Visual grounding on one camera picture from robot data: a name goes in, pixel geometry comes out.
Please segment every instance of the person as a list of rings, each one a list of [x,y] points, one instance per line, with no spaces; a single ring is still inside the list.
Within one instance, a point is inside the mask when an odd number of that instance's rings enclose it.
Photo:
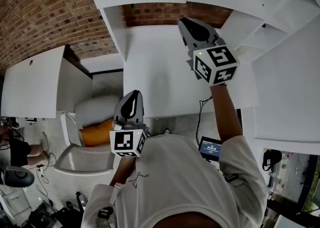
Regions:
[[[243,137],[227,87],[210,90],[222,142],[223,175],[186,137],[166,131],[147,139],[139,158],[122,158],[110,186],[96,185],[82,228],[98,227],[98,213],[105,207],[113,208],[108,221],[118,228],[260,227],[266,183]]]
[[[0,126],[0,150],[10,149],[11,166],[33,166],[49,160],[47,155],[48,139],[45,133],[41,134],[40,144],[29,145],[27,142],[13,137],[11,127],[10,125]]]

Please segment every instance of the leg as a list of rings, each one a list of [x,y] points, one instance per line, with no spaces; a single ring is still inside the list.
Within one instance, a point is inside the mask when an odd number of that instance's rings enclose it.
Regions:
[[[33,144],[33,145],[30,145],[30,148],[31,148],[30,155],[37,155],[44,150],[44,147],[42,144]]]
[[[26,157],[26,159],[28,160],[29,166],[37,165],[39,162],[45,160],[45,158],[42,155],[34,156],[34,157]]]

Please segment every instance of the black shorts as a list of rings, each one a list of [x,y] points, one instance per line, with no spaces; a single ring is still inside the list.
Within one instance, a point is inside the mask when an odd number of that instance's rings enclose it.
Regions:
[[[24,166],[28,165],[27,156],[31,152],[31,148],[27,142],[20,141],[15,138],[11,138],[10,144],[10,155],[11,155],[11,166]]]

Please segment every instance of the shoe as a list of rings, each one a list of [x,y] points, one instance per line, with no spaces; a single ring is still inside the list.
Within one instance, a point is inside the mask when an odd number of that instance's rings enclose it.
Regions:
[[[172,134],[171,129],[166,127],[163,131],[162,134]]]
[[[49,151],[48,138],[44,132],[41,133],[40,144],[42,144],[43,151]]]
[[[48,154],[45,151],[41,152],[40,156],[43,158],[44,161],[49,162],[50,157],[48,156]]]
[[[151,134],[150,130],[148,130],[148,131],[146,132],[146,137],[147,137],[147,138],[151,138],[151,137],[152,137],[152,134]]]

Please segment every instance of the digital display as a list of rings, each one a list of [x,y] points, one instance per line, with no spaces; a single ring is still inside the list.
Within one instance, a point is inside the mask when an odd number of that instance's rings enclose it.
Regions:
[[[217,144],[214,142],[203,141],[201,148],[200,148],[200,153],[219,157],[220,148],[221,148],[220,144]]]

